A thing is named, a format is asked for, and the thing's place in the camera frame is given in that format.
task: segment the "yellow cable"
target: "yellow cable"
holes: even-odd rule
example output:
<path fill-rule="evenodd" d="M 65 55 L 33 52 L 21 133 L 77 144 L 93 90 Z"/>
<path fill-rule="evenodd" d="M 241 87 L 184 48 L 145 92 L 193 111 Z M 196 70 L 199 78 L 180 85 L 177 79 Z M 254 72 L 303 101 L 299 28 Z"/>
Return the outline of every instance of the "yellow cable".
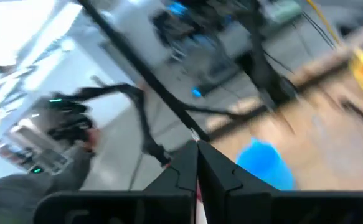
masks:
<path fill-rule="evenodd" d="M 332 30 L 331 25 L 329 25 L 329 22 L 325 19 L 325 16 L 321 12 L 321 10 L 318 9 L 317 5 L 315 5 L 315 3 L 312 0 L 306 0 L 306 1 L 314 9 L 314 11 L 316 11 L 316 14 L 322 20 L 322 22 L 325 25 L 326 29 L 332 35 L 332 38 L 336 41 L 337 44 L 340 45 L 341 44 L 341 41 L 339 40 L 339 38 L 337 37 L 337 35 L 335 34 L 335 32 Z"/>

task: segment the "gray floor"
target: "gray floor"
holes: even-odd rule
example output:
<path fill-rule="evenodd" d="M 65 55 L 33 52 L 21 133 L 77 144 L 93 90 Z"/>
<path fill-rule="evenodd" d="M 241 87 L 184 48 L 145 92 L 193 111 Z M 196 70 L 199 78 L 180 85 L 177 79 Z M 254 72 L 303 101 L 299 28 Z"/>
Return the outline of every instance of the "gray floor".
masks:
<path fill-rule="evenodd" d="M 354 7 L 323 6 L 322 10 L 332 23 L 363 15 L 362 10 Z M 310 10 L 306 12 L 322 26 L 313 12 Z M 286 28 L 266 43 L 266 49 L 272 56 L 293 69 L 310 61 L 313 57 L 331 50 L 308 23 L 296 24 L 296 27 L 296 29 L 294 27 Z M 309 52 L 305 50 L 301 39 L 306 42 Z M 287 74 L 277 64 L 274 64 L 274 67 L 279 72 Z M 224 85 L 224 88 L 219 88 L 204 99 L 195 99 L 191 96 L 193 82 L 187 76 L 182 75 L 180 68 L 176 65 L 164 65 L 156 71 L 156 75 L 177 98 L 195 105 L 227 108 L 235 103 L 238 97 L 246 97 L 256 93 L 249 78 L 243 73 Z M 153 92 L 148 94 L 146 110 L 155 139 L 166 149 L 171 150 L 191 138 L 189 130 L 178 121 L 173 112 Z M 191 115 L 205 129 L 207 117 L 203 114 Z M 128 189 L 141 146 L 141 136 L 136 118 L 134 108 L 130 108 L 103 129 L 99 152 L 84 189 Z M 161 171 L 157 161 L 149 156 L 143 156 L 133 189 L 145 188 Z"/>

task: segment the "wooden surface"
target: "wooden surface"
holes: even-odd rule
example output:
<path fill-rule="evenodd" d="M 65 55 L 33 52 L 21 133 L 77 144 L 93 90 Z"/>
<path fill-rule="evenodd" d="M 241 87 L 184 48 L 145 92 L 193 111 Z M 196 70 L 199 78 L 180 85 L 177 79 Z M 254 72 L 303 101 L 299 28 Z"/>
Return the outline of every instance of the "wooden surface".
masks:
<path fill-rule="evenodd" d="M 349 45 L 363 46 L 363 30 L 350 39 Z M 351 48 L 341 47 L 297 71 L 292 81 L 305 82 L 350 56 Z M 363 109 L 363 92 L 348 70 L 312 87 L 299 100 L 275 113 L 263 114 L 217 139 L 212 145 L 235 161 L 255 137 L 278 149 L 301 190 L 363 190 L 363 120 L 339 106 L 342 98 Z M 245 112 L 259 104 L 258 99 L 247 98 L 232 110 Z M 223 122 L 227 119 L 214 116 L 207 125 L 214 128 Z"/>

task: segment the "green light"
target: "green light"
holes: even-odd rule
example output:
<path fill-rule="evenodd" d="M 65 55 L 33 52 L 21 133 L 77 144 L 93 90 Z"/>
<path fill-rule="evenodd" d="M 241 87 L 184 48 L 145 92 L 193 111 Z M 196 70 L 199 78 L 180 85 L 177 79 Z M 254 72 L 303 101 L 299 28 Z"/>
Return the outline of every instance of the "green light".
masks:
<path fill-rule="evenodd" d="M 60 102 L 62 101 L 62 99 L 53 99 L 53 100 L 49 100 L 49 102 Z"/>

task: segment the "person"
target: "person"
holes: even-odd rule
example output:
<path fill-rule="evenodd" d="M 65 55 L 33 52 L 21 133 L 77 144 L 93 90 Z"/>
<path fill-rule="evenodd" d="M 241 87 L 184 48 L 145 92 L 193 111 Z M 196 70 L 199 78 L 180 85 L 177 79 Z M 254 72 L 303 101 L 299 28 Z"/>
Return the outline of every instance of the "person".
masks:
<path fill-rule="evenodd" d="M 75 149 L 73 162 L 60 174 L 15 174 L 0 178 L 0 223 L 33 223 L 34 210 L 46 196 L 79 190 L 89 171 L 99 130 L 88 131 L 88 141 Z"/>

